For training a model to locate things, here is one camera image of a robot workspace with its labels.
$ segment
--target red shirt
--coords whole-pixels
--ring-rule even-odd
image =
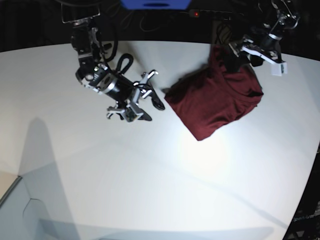
[[[165,96],[198,141],[251,112],[263,96],[253,70],[243,66],[228,73],[223,54],[222,47],[214,47],[209,67],[176,83]]]

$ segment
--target folded garment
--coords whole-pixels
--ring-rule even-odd
[[[176,83],[165,95],[165,100],[198,141],[251,112],[263,96],[249,66],[241,67],[238,72],[227,72],[226,54],[223,47],[215,46],[208,68]]]

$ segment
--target white table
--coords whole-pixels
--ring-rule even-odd
[[[120,42],[115,61],[134,55],[132,81],[159,71],[163,98],[159,89],[205,64],[209,50]],[[140,104],[152,122],[106,120],[114,101],[78,84],[69,44],[0,53],[1,170],[24,176],[61,239],[281,240],[320,140],[320,62],[283,58],[283,77],[267,63],[254,69],[258,107],[197,142],[165,101],[165,111]]]

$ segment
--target white tabletop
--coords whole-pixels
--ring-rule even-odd
[[[134,55],[132,81],[159,71],[152,83],[163,99],[159,89],[209,51],[120,42],[115,61]],[[69,44],[0,53],[0,168],[24,175],[66,239],[280,240],[320,140],[320,62],[283,58],[283,77],[267,63],[254,69],[258,107],[198,142],[164,100],[165,111],[141,102],[152,122],[107,120],[114,101],[78,84]]]

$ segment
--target maroon cloth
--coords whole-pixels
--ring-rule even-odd
[[[176,83],[165,95],[198,141],[251,112],[263,96],[250,67],[227,72],[222,58],[225,51],[220,46],[214,47],[207,69]]]

